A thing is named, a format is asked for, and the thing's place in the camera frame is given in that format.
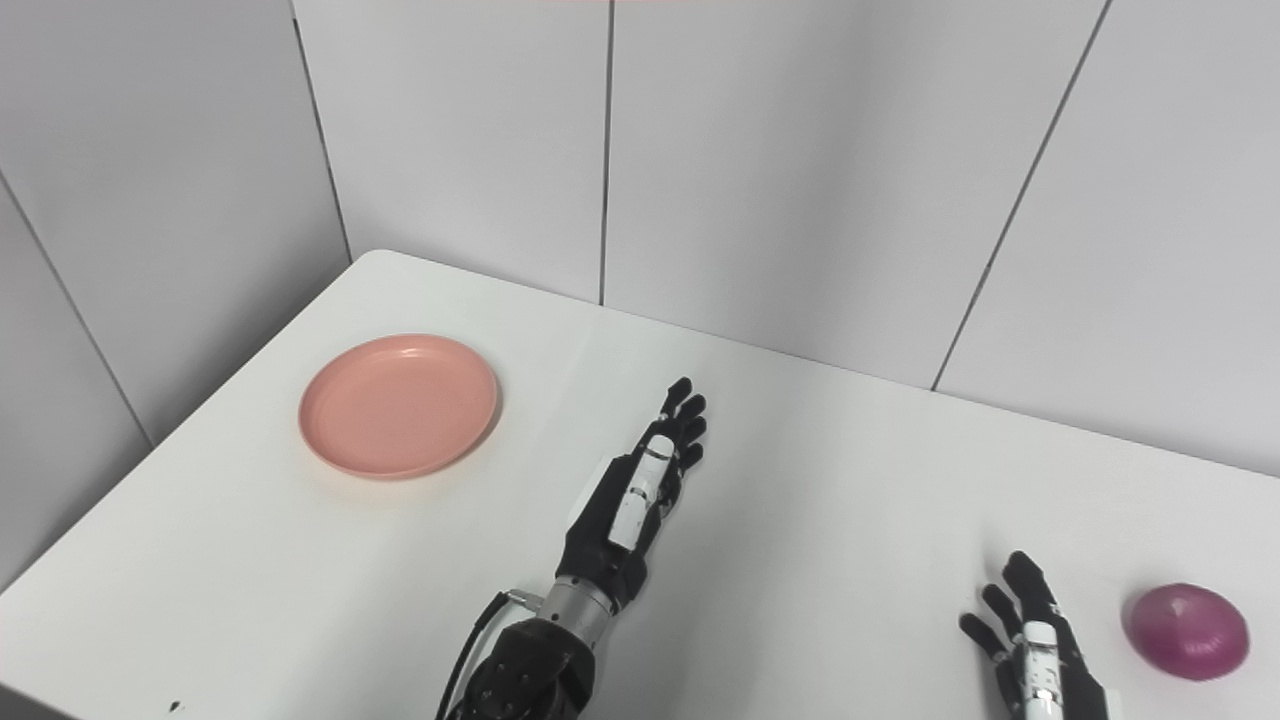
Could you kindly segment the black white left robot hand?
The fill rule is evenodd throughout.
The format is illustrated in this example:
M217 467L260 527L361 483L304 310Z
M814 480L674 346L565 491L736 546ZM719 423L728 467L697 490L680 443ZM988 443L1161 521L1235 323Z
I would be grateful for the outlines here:
M684 478L701 461L707 400L682 377L668 389L657 416L634 447L605 465L564 534L557 577L595 585L613 612L639 596L646 556L678 502Z

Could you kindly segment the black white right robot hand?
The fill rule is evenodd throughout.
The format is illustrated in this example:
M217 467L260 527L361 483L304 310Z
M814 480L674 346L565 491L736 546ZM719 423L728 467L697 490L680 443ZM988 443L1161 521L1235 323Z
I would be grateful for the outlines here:
M1117 719L1108 692L1094 679L1070 621L1041 566L1023 551L1010 553L1000 585L980 597L1004 626L1006 641L975 614L960 616L961 632L992 665L995 684L1011 719Z

